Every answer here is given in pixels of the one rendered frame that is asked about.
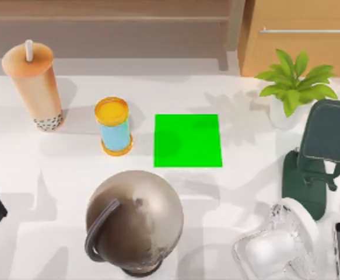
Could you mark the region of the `flat green square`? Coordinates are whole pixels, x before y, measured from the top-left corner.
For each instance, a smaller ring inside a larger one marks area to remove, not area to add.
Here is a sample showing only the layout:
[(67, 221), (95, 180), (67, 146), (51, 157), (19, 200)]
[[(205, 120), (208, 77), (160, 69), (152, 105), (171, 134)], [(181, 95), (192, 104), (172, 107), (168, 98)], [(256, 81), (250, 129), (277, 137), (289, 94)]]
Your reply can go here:
[(173, 168), (222, 167), (217, 114), (157, 114), (153, 166)]

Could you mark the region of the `yellow and blue can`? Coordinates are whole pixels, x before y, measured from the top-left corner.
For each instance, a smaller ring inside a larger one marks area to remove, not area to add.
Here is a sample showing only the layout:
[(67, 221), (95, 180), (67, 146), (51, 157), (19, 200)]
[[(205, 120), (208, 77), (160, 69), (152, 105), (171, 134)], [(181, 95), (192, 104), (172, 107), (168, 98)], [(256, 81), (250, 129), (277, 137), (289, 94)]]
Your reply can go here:
[(128, 153), (132, 148), (132, 135), (127, 102), (119, 97), (106, 97), (95, 105), (94, 115), (105, 153), (111, 156)]

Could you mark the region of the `wooden open shelf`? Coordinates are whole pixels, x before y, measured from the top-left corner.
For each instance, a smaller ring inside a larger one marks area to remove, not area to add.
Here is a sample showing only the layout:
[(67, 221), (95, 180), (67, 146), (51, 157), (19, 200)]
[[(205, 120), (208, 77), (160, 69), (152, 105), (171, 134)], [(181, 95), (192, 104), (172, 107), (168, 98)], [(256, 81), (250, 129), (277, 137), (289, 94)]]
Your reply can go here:
[(0, 0), (0, 57), (25, 39), (60, 59), (214, 59), (228, 66), (246, 0)]

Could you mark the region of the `green plant in white pot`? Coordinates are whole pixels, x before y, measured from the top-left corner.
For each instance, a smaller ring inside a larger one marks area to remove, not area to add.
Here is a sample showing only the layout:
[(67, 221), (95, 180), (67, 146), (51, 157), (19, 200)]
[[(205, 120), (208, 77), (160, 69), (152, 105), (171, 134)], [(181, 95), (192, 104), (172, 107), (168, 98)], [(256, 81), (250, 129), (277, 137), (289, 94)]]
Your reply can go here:
[(280, 130), (290, 130), (297, 125), (304, 109), (322, 99), (338, 99), (330, 87), (330, 79), (335, 77), (332, 65), (317, 65), (306, 71), (309, 57), (302, 51), (293, 60), (284, 50), (277, 49), (278, 64), (260, 72), (256, 79), (270, 82), (259, 97), (270, 97), (269, 119)]

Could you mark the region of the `bubble tea cup with straw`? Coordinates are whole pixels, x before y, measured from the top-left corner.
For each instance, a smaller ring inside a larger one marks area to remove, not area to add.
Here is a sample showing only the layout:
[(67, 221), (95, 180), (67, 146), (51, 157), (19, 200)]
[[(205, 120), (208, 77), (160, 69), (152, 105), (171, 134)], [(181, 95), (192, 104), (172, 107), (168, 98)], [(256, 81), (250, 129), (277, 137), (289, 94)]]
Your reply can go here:
[(2, 69), (11, 77), (36, 127), (53, 131), (63, 122), (61, 100), (53, 69), (53, 51), (27, 39), (2, 57)]

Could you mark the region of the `dark green bag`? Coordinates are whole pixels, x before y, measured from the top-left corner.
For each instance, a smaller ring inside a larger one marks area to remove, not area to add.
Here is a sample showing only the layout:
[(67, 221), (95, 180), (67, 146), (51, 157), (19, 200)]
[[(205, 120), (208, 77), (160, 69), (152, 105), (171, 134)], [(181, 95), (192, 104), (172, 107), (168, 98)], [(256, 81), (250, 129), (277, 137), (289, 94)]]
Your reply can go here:
[(322, 99), (310, 109), (299, 148), (284, 158), (282, 197), (300, 202), (318, 221), (339, 175), (340, 100)]

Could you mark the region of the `wooden cupboard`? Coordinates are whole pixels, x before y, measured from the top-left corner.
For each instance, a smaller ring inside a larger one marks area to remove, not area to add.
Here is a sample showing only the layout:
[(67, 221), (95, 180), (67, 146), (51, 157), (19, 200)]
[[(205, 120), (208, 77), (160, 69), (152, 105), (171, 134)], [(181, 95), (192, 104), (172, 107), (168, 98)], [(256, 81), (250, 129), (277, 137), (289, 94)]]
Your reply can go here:
[(340, 29), (340, 0), (246, 0), (237, 45), (240, 74), (254, 76), (278, 61), (281, 49), (305, 51), (309, 67), (332, 65), (340, 77), (340, 34), (264, 34), (267, 29)]

